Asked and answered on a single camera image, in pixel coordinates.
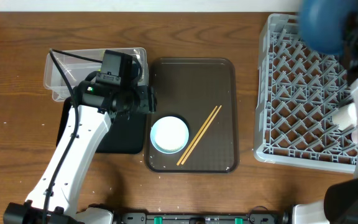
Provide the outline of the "blue plate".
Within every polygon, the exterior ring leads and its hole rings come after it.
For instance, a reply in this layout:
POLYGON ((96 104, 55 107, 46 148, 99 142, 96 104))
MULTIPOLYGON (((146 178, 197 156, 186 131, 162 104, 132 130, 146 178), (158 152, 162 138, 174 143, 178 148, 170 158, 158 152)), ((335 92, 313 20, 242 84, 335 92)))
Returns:
POLYGON ((358 0, 304 0, 298 30, 306 45, 327 55, 343 53, 347 17, 358 13, 358 0))

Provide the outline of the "white cup green inside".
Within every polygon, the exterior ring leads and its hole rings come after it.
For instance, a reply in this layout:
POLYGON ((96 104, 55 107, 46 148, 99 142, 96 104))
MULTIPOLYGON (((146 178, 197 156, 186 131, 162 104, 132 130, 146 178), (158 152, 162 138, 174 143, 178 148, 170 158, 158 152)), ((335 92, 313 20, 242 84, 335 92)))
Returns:
POLYGON ((340 107, 333 115, 332 122, 340 131, 357 126, 357 112, 355 103, 340 107))

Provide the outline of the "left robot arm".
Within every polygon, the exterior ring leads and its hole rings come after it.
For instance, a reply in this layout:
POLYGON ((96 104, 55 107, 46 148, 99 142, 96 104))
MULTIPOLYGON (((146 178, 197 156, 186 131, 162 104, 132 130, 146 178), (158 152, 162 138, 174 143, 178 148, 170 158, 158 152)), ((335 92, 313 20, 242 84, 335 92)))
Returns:
POLYGON ((82 81, 57 148, 42 178, 23 204, 11 202, 4 223, 113 223, 105 208, 77 211, 80 190, 94 154, 116 118, 156 110, 150 86, 82 81))

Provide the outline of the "white cup pink inside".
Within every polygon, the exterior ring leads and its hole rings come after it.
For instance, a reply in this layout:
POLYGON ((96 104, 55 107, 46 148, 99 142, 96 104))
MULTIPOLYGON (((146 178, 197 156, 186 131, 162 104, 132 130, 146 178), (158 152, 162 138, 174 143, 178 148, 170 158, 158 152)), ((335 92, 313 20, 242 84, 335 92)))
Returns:
POLYGON ((358 143, 358 131, 357 129, 355 129, 352 133, 351 133, 351 139, 352 139, 352 142, 354 144, 357 144, 358 143))

